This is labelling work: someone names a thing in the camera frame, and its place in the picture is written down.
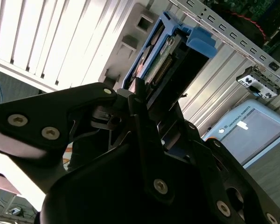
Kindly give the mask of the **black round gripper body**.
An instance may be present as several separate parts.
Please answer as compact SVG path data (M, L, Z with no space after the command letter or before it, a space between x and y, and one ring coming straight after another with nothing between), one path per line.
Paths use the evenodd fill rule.
M164 153L146 107L129 104L117 148L61 178L47 194L43 224L190 224L215 221L211 151L185 135L187 159Z

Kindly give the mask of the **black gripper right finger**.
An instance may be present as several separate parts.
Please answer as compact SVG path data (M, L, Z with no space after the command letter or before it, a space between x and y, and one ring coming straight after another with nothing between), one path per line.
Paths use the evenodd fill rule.
M280 224L280 208L216 139L203 141L176 104L179 148L190 171L189 203L200 224Z

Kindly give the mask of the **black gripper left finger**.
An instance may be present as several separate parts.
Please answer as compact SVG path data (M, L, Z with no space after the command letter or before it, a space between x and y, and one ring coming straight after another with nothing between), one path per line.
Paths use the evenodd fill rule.
M120 146L141 97L93 83L0 104L0 173L33 205L67 174Z

